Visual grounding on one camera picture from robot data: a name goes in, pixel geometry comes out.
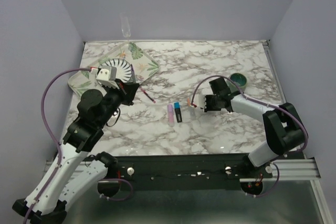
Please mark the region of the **pink thin pen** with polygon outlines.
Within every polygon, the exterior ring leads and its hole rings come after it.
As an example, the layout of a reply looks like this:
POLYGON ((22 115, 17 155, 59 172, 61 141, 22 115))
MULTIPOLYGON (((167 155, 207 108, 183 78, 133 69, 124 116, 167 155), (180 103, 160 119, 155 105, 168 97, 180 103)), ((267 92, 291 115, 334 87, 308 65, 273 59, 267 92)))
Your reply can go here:
POLYGON ((141 91, 151 102, 156 103, 156 101, 144 89, 141 88, 141 91))

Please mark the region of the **orange clear marker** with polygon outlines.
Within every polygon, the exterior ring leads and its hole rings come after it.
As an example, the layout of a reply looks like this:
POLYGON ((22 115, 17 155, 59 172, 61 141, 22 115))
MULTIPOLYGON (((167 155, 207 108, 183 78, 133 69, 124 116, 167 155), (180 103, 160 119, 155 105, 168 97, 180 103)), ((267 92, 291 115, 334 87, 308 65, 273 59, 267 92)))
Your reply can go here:
POLYGON ((196 119, 195 108, 192 105, 188 106, 188 111, 192 120, 196 119))

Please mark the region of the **blue black highlighter pen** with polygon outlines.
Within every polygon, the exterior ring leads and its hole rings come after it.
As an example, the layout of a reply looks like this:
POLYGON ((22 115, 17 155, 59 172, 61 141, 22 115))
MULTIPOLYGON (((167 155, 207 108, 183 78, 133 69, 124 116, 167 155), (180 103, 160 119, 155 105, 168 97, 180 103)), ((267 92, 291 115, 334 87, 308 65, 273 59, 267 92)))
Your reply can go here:
POLYGON ((176 115, 177 123, 181 123, 181 122, 182 122, 182 113, 181 113, 181 109, 180 109, 180 108, 177 108, 177 109, 174 109, 174 111, 175 111, 175 115, 176 115))

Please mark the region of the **blue pen cap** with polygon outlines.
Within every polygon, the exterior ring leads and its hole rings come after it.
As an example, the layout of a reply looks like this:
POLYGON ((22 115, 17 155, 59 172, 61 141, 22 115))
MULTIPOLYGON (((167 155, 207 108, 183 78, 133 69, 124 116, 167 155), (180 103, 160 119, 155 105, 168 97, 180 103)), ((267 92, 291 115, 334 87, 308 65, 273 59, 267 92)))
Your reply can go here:
POLYGON ((174 109, 175 110, 180 109, 180 103, 179 102, 174 102, 174 109))

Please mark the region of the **purple pen cap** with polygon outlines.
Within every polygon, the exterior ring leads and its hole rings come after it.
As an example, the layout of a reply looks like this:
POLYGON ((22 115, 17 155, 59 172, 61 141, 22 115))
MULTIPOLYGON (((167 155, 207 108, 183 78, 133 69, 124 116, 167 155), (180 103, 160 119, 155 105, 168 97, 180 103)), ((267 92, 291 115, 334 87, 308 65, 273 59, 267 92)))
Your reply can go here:
POLYGON ((168 104, 168 105, 167 105, 167 111, 168 111, 169 113, 172 113, 172 112, 174 111, 173 106, 172 106, 171 104, 168 104))

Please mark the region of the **pink highlighter pen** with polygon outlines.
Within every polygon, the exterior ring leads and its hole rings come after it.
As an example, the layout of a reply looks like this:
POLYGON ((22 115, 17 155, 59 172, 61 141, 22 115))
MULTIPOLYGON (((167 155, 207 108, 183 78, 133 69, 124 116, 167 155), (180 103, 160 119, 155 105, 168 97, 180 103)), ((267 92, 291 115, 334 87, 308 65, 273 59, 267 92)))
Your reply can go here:
POLYGON ((168 123, 169 126, 174 126, 174 115, 172 111, 168 111, 168 123))

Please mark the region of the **grey pen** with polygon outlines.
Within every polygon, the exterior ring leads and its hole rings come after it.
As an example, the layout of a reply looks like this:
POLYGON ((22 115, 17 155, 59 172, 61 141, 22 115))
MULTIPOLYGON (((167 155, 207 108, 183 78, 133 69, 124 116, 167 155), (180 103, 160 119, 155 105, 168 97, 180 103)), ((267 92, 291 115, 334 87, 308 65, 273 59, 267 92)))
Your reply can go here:
POLYGON ((137 83, 137 78, 136 78, 136 74, 135 74, 133 65, 131 65, 131 74, 132 74, 132 82, 137 83))

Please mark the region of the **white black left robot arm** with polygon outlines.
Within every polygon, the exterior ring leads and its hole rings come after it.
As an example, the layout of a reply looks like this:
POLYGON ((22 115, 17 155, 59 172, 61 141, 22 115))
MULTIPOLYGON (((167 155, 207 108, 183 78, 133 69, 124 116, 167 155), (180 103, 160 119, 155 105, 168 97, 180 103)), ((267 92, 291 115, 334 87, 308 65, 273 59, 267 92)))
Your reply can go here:
POLYGON ((77 105, 78 116, 69 125, 63 141, 57 143, 57 158, 34 191, 14 202, 12 209, 24 222, 62 223, 75 201, 100 179, 116 175, 117 160, 102 152, 78 177, 72 179, 80 163, 103 136, 103 128, 120 105, 132 105, 139 88, 137 83, 117 82, 106 87, 106 94, 97 89, 84 92, 77 105))

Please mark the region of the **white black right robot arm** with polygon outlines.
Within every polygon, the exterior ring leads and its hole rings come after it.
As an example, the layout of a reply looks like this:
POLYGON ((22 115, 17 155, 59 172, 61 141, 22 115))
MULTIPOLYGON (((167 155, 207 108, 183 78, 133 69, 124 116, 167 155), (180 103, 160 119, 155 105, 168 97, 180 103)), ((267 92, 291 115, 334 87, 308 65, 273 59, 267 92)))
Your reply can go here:
POLYGON ((246 177, 255 177, 261 166, 294 148, 306 148, 308 133, 293 104, 287 102, 275 105, 263 102, 245 95, 240 88, 232 92, 222 76, 217 76, 209 85, 212 94, 193 96, 195 107, 204 112, 225 109, 227 112, 240 113, 264 126, 266 141, 247 154, 239 165, 246 177))

